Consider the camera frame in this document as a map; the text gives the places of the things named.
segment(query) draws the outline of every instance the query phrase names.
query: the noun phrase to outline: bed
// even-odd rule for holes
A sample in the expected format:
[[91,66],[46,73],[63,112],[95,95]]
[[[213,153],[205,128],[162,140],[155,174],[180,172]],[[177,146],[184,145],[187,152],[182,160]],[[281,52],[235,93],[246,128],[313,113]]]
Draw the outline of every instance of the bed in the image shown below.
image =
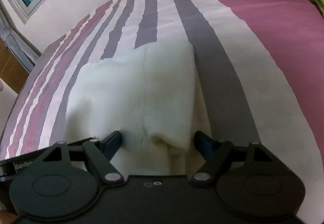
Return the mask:
[[84,64],[166,37],[194,46],[207,113],[197,128],[235,145],[262,142],[306,186],[298,216],[320,224],[324,20],[308,0],[108,1],[42,55],[2,133],[0,159],[63,139],[69,92]]

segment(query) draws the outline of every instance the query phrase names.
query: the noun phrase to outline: wooden cabinet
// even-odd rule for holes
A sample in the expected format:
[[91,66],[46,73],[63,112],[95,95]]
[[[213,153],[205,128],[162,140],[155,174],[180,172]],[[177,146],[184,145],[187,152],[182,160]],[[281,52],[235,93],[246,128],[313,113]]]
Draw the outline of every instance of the wooden cabinet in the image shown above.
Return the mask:
[[20,65],[19,61],[6,48],[2,39],[0,39],[0,78],[16,93],[19,93],[28,75],[28,72]]

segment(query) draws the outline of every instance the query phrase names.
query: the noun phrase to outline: hand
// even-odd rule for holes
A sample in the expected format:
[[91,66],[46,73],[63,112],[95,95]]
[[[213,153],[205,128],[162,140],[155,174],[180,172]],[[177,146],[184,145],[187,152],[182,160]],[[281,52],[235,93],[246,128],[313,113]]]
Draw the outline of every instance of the hand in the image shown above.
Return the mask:
[[16,218],[15,214],[9,213],[6,210],[0,210],[0,224],[11,224]]

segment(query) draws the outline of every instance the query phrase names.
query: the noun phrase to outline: gray stripe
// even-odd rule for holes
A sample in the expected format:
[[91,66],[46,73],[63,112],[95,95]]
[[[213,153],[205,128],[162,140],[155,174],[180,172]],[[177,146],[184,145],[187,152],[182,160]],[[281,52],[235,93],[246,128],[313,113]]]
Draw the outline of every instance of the gray stripe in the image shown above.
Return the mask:
[[240,80],[208,21],[191,0],[174,0],[203,91],[213,138],[246,146],[260,141]]
[[51,133],[51,138],[50,138],[50,143],[49,143],[50,146],[53,145],[54,143],[56,143],[57,141],[62,140],[64,137],[66,108],[67,108],[67,102],[69,100],[69,95],[70,95],[71,89],[77,80],[77,76],[79,74],[80,69],[88,62],[89,57],[90,57],[91,53],[93,52],[99,38],[101,37],[101,35],[105,31],[106,27],[108,26],[108,24],[112,20],[113,16],[115,15],[121,1],[122,0],[118,0],[118,2],[113,6],[111,13],[106,18],[105,22],[100,26],[98,32],[94,36],[93,40],[91,40],[89,46],[87,47],[85,53],[82,56],[80,62],[78,63],[75,72],[73,73],[69,83],[67,84],[67,86],[65,88],[65,91],[64,91],[64,94],[62,97],[62,101],[61,101],[61,104],[60,104],[60,107],[57,112],[56,119],[55,119],[55,122],[53,125],[53,130]]
[[143,18],[138,25],[135,48],[155,42],[158,33],[158,1],[145,0]]
[[116,52],[118,42],[122,36],[122,28],[125,26],[129,15],[133,12],[135,0],[127,0],[126,6],[116,22],[114,29],[109,33],[109,40],[101,59],[112,58]]

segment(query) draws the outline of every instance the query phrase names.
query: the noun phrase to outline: white towel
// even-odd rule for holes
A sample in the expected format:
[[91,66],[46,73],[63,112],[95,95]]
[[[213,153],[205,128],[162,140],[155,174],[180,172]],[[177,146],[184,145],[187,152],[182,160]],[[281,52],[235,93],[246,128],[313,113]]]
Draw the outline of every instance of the white towel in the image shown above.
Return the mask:
[[123,145],[111,162],[124,176],[184,173],[194,91],[189,42],[162,40],[88,63],[69,96],[65,139],[101,140],[118,130]]

